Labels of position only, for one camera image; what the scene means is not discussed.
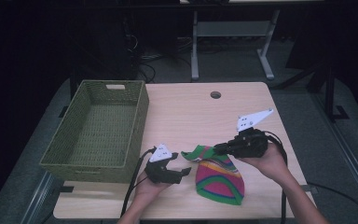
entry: person's right hand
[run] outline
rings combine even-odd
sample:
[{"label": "person's right hand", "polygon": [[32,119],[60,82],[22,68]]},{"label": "person's right hand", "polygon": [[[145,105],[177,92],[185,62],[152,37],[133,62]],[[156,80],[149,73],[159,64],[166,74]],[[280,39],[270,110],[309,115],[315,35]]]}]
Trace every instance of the person's right hand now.
[{"label": "person's right hand", "polygon": [[268,149],[261,158],[237,158],[237,160],[253,165],[263,175],[274,181],[279,181],[283,177],[291,175],[279,149],[273,143],[268,143]]}]

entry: green woven basket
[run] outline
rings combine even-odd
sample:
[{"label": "green woven basket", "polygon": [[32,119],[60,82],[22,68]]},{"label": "green woven basket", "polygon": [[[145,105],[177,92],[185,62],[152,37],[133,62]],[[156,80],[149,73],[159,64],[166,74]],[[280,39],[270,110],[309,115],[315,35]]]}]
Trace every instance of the green woven basket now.
[{"label": "green woven basket", "polygon": [[130,183],[148,105],[143,81],[84,80],[40,165],[64,180]]}]

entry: dark background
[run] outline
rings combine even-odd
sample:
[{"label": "dark background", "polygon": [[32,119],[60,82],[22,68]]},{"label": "dark background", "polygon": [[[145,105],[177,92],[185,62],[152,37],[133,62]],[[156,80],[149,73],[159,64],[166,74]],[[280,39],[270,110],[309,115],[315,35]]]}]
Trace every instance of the dark background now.
[{"label": "dark background", "polygon": [[[67,1],[63,6],[54,1],[0,1],[0,188],[52,96],[68,77],[132,79],[136,76],[128,67],[136,66],[133,55],[126,55],[125,49],[101,46],[106,34],[101,33],[104,26],[99,21],[106,21],[104,17],[95,17],[87,10],[61,8],[79,7],[82,2]],[[94,4],[114,3],[100,1]],[[138,12],[131,29],[140,35],[142,44],[174,54],[174,39],[178,35],[191,34],[187,24],[191,22],[191,13],[181,14],[180,20],[178,12],[159,13],[167,19],[161,21],[158,16],[151,18],[150,13]],[[117,25],[118,17],[107,17]],[[77,48],[68,38],[68,24],[71,24],[69,30],[74,37],[83,34],[77,39],[82,46],[103,63],[113,64],[112,67],[104,68]],[[93,24],[98,24],[100,30],[93,29]],[[123,32],[120,30],[110,35],[125,43],[119,39]],[[166,38],[156,39],[153,34]],[[312,10],[285,8],[274,39],[284,41],[288,38],[296,40],[289,67],[306,69],[329,55],[334,59],[335,75],[351,88],[358,102],[358,1],[313,7]],[[104,57],[108,49],[114,56]]]}]

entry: colorful fabric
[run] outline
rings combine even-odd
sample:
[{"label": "colorful fabric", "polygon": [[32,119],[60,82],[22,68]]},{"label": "colorful fabric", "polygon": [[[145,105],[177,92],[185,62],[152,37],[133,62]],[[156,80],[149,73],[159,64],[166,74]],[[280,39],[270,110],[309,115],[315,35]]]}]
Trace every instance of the colorful fabric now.
[{"label": "colorful fabric", "polygon": [[188,161],[199,161],[197,193],[219,203],[241,205],[245,186],[242,176],[227,155],[215,155],[213,147],[197,146],[182,152]]}]

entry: colorful hat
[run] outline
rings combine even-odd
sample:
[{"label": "colorful hat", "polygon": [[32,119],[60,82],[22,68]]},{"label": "colorful hat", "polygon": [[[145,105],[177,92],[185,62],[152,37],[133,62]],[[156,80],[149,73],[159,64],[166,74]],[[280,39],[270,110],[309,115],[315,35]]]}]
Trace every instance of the colorful hat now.
[{"label": "colorful hat", "polygon": [[241,205],[245,186],[242,176],[227,155],[215,155],[213,147],[197,146],[182,152],[188,161],[199,161],[197,193],[219,203]]}]

